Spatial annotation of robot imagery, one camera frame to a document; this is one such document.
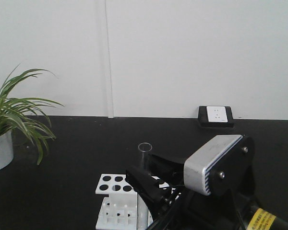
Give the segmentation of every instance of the electrical outlet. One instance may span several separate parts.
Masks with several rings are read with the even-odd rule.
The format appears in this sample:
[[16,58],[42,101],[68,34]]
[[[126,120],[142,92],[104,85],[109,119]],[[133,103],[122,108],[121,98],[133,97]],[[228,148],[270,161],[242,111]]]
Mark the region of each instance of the electrical outlet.
[[208,122],[228,122],[224,106],[207,106]]

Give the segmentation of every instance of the green leaf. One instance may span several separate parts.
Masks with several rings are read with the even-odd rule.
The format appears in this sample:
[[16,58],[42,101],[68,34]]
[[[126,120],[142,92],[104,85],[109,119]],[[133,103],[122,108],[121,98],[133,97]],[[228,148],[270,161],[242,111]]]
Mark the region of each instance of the green leaf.
[[50,72],[45,69],[29,69],[24,71],[22,74],[11,78],[12,73],[18,66],[19,65],[13,69],[0,87],[0,135],[11,129],[20,130],[29,139],[29,141],[37,147],[37,164],[40,164],[44,156],[44,151],[49,151],[47,140],[54,140],[56,136],[52,133],[48,126],[27,117],[26,113],[30,112],[35,115],[42,115],[46,118],[49,126],[51,126],[50,118],[46,115],[42,108],[63,105],[56,101],[38,97],[9,98],[9,93],[20,82],[30,77],[37,77],[38,75],[41,75],[41,71]]

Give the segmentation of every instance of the black table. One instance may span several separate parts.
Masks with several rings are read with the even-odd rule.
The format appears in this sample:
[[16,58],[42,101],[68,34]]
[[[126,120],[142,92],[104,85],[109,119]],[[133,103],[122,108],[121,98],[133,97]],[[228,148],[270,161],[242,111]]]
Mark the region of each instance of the black table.
[[51,120],[57,139],[39,166],[36,149],[18,143],[14,160],[0,170],[0,230],[93,230],[103,199],[95,195],[100,174],[124,173],[135,163],[139,143],[188,157],[218,134],[254,139],[256,195],[266,210],[288,221],[288,121],[235,120],[234,129],[201,129],[197,119]]

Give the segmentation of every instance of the potted plant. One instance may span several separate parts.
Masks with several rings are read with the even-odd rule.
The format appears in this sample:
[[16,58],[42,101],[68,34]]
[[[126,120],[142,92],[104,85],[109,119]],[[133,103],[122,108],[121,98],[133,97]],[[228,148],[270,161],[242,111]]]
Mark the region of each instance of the potted plant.
[[29,69],[20,75],[11,77],[15,69],[8,75],[0,88],[0,169],[13,159],[11,132],[15,129],[20,130],[37,147],[37,164],[40,164],[44,151],[48,151],[47,139],[53,140],[56,137],[45,124],[27,117],[27,114],[44,116],[51,126],[49,117],[41,108],[61,105],[44,98],[9,98],[9,93],[18,83],[30,77],[37,77],[43,71],[49,72],[45,69]]

